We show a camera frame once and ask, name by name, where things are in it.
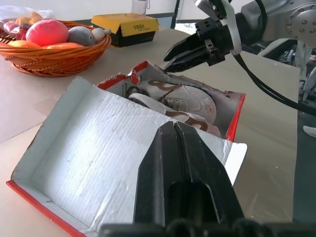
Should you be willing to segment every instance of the white wall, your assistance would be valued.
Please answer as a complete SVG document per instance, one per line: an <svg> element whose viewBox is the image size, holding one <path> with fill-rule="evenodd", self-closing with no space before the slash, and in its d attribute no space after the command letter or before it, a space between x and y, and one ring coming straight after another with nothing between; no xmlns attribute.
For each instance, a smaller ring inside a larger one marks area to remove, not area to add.
<svg viewBox="0 0 316 237"><path fill-rule="evenodd" d="M232 6L235 12L240 12L241 7L250 3L253 0L233 0ZM195 6L193 0L181 0L180 9L178 12L178 20L200 20L209 17Z"/></svg>
<svg viewBox="0 0 316 237"><path fill-rule="evenodd" d="M174 12L176 0L150 0L148 14ZM132 0L0 0L0 6L16 5L51 9L59 20L85 20L95 15L130 13Z"/></svg>

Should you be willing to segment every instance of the shoe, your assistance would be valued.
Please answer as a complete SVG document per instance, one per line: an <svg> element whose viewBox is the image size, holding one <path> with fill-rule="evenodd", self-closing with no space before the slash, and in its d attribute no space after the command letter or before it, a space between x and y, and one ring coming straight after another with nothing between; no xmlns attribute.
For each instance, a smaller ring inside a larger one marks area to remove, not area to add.
<svg viewBox="0 0 316 237"><path fill-rule="evenodd" d="M308 135L316 138L316 127L303 127L304 132L306 132Z"/></svg>
<svg viewBox="0 0 316 237"><path fill-rule="evenodd" d="M201 89L153 80L143 81L137 87L146 92L148 96L162 102L175 111L199 115L210 124L213 124L215 121L215 103L211 96Z"/></svg>
<svg viewBox="0 0 316 237"><path fill-rule="evenodd" d="M148 97L146 95L139 94L139 93L131 94L128 97L128 99L137 104L145 106L151 110L154 110L160 114L166 115L175 120L186 123L187 125L190 125L194 128L211 133L217 137L221 137L221 133L219 132L218 128L208 123L205 118L199 115L181 112L181 111L175 111L172 108L165 106L163 103L158 102L157 100L154 100L151 97Z"/></svg>

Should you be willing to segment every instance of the plastic bag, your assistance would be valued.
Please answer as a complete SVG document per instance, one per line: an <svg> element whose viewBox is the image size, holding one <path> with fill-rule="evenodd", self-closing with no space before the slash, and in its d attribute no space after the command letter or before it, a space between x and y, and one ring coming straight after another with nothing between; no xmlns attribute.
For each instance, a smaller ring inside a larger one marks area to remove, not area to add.
<svg viewBox="0 0 316 237"><path fill-rule="evenodd" d="M0 6L0 28L16 37L17 40L25 40L28 29L42 19L55 19L53 11L20 6Z"/></svg>

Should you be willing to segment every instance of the gray plush toy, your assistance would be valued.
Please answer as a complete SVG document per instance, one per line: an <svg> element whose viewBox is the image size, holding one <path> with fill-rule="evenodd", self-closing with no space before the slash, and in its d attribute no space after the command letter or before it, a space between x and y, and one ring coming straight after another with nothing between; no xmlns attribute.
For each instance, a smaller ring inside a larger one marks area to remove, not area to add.
<svg viewBox="0 0 316 237"><path fill-rule="evenodd" d="M90 31L83 26L75 26L69 29L68 42L78 43L83 46L92 46L103 40L105 35L109 35L111 30L96 28Z"/></svg>

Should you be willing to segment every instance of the pink ball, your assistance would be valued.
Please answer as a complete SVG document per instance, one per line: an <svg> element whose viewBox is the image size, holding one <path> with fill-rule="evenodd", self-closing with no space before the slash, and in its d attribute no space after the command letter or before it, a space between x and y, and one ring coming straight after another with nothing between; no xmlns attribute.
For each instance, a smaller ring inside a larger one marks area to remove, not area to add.
<svg viewBox="0 0 316 237"><path fill-rule="evenodd" d="M67 26L56 20L38 21L26 33L26 40L39 46L65 43L68 37Z"/></svg>

